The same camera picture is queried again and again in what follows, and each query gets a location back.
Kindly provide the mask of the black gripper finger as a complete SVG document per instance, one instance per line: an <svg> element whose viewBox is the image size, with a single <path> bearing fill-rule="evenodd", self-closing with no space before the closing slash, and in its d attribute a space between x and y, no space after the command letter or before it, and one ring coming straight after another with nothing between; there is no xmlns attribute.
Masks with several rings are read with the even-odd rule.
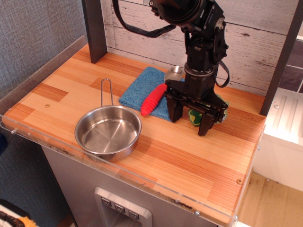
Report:
<svg viewBox="0 0 303 227"><path fill-rule="evenodd" d="M183 115L183 105L170 94L166 96L169 118L172 122L178 121Z"/></svg>
<svg viewBox="0 0 303 227"><path fill-rule="evenodd" d="M205 136L214 124L215 114L211 112L204 113L199 126L199 136Z"/></svg>

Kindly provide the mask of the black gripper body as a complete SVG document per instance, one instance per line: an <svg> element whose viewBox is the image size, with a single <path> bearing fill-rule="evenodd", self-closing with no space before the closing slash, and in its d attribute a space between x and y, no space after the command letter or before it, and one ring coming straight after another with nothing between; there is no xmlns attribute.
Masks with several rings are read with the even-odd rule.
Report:
<svg viewBox="0 0 303 227"><path fill-rule="evenodd" d="M167 80L167 94L172 95L184 106L194 109L202 114L211 112L215 114L214 122L223 122L224 111L228 108L227 104L220 99L214 92L216 84L217 70L209 72L209 75L191 75L186 73L185 80Z"/></svg>

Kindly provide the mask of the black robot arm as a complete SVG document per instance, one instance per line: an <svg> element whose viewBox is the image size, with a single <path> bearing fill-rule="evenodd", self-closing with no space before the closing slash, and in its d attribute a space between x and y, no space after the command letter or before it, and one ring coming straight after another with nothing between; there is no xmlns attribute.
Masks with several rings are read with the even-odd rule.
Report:
<svg viewBox="0 0 303 227"><path fill-rule="evenodd" d="M205 136L223 121L228 108L214 92L218 68L225 67L222 59L229 48L223 10L214 0L151 0L149 5L156 16L179 26L185 36L185 80L165 81L169 118L178 121L187 106L202 115L198 134Z"/></svg>

